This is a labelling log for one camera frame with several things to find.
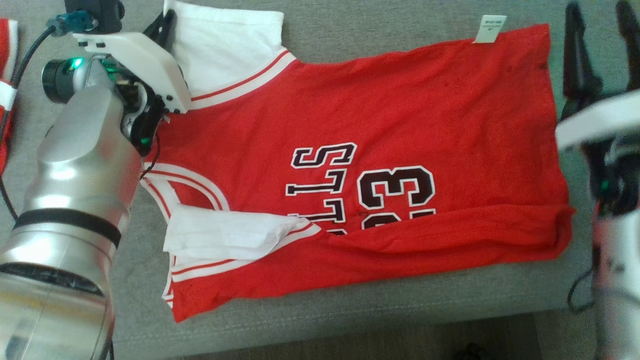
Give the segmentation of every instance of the blue connector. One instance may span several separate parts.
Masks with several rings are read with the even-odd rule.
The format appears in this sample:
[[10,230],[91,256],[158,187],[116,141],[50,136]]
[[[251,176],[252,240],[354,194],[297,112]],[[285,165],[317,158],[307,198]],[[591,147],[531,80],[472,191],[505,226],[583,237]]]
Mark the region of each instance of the blue connector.
[[68,33],[85,33],[98,26],[98,20],[84,10],[72,13],[63,13],[47,21],[47,27],[53,26],[56,31],[53,37],[62,37]]

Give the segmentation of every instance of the wooden floor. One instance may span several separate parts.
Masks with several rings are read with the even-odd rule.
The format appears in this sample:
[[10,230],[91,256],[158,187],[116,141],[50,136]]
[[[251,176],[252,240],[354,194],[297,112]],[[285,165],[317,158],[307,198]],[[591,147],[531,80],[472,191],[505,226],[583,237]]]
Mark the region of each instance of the wooden floor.
[[371,332],[172,360],[453,360],[470,342],[495,360],[541,360],[533,315]]

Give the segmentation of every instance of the stitching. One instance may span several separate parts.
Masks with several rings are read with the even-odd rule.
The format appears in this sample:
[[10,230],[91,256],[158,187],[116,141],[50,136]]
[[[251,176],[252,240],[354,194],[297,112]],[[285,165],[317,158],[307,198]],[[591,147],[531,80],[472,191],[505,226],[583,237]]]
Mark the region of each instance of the stitching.
[[444,305],[444,304],[459,304],[464,302],[488,302],[495,299],[512,299],[512,298],[522,298],[522,297],[539,297],[539,293],[520,293],[518,295],[503,295],[503,296],[492,296],[492,297],[483,297],[480,299],[461,299],[461,300],[446,300],[440,302],[429,302],[429,303],[421,303],[421,304],[406,304],[406,305],[396,305],[396,306],[383,306],[383,307],[372,307],[369,309],[356,309],[356,310],[345,310],[345,311],[334,311],[332,313],[323,313],[316,315],[303,315],[303,316],[292,316],[288,318],[281,319],[271,319],[271,320],[263,320],[259,322],[252,323],[244,323],[244,324],[236,324],[236,325],[227,325],[223,327],[219,327],[217,329],[211,329],[210,331],[202,331],[202,330],[192,330],[192,331],[181,331],[180,334],[147,334],[138,336],[136,338],[129,338],[126,340],[114,340],[113,343],[141,343],[144,341],[158,341],[161,338],[171,338],[172,340],[191,338],[193,336],[210,336],[212,334],[230,334],[235,332],[243,332],[247,330],[257,330],[257,329],[265,329],[268,327],[274,327],[278,325],[283,325],[282,323],[291,322],[295,320],[306,320],[306,319],[322,319],[322,318],[336,318],[336,317],[354,317],[358,316],[362,313],[373,313],[377,311],[393,311],[393,310],[409,310],[409,311],[417,311],[422,307],[427,306],[435,306],[435,305]]

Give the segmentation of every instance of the gray couch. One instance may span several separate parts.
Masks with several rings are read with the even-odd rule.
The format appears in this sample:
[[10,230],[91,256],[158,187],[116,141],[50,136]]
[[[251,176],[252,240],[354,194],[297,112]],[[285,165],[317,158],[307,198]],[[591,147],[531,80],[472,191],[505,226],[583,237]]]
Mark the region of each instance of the gray couch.
[[[124,0],[125,30],[141,31],[160,12],[160,0]],[[309,62],[342,61],[387,51],[474,37],[483,14],[507,15],[506,29],[547,22],[552,31],[550,70],[556,104],[562,99],[565,2],[555,0],[193,0],[215,7],[278,10],[285,13],[284,45]],[[2,0],[0,16],[20,22],[20,53],[45,21],[63,12],[63,0]],[[614,3],[585,1],[596,70],[607,88],[626,83],[626,57],[617,35]],[[71,38],[48,39],[34,57],[19,92],[19,112],[4,174],[18,209],[35,168],[35,151],[61,106],[40,88],[40,71],[51,58],[81,54]],[[118,359],[157,359],[370,329],[453,322],[555,309],[579,273],[589,268],[593,203],[586,195],[586,167],[580,154],[562,154],[574,218],[571,245],[554,261],[496,265],[394,281],[306,291],[277,299],[235,300],[215,312],[175,324],[162,293],[168,267],[161,251],[164,220],[142,189],[132,222],[111,274],[115,293]],[[0,209],[0,231],[12,221]],[[587,301],[588,286],[578,301]]]

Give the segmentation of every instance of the green led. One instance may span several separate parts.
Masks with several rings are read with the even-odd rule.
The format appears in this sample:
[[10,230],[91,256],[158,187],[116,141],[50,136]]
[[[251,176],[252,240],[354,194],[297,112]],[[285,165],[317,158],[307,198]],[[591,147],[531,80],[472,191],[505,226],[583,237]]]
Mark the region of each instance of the green led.
[[82,65],[83,62],[84,62],[83,58],[76,58],[72,61],[71,67],[74,69],[77,69]]

